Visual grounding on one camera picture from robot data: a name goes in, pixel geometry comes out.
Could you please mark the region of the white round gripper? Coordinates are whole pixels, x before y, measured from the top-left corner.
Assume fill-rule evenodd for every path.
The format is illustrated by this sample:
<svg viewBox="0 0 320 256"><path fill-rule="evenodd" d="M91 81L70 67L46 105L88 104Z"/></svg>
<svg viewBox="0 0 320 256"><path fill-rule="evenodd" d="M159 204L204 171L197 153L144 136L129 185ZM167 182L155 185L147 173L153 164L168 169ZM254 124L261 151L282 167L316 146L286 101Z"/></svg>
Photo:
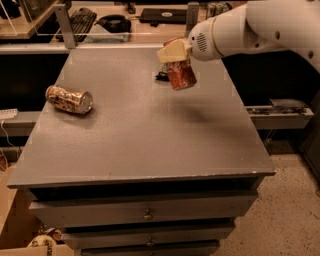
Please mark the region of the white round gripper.
<svg viewBox="0 0 320 256"><path fill-rule="evenodd" d="M187 60L190 57L191 49L194 58L201 61L220 59L222 55L217 50L214 41L215 18L209 18L193 27L188 36L177 38L166 42L157 52L158 60L161 63L172 63Z"/></svg>

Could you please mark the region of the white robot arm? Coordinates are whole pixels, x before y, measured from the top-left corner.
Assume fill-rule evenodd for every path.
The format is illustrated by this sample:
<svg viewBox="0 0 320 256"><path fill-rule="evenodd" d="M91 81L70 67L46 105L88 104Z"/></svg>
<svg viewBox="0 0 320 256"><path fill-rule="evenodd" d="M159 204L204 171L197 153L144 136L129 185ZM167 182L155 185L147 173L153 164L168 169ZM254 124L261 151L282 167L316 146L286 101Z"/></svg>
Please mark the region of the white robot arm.
<svg viewBox="0 0 320 256"><path fill-rule="evenodd" d="M162 63L291 50L320 72L320 0L256 0L198 23L158 51Z"/></svg>

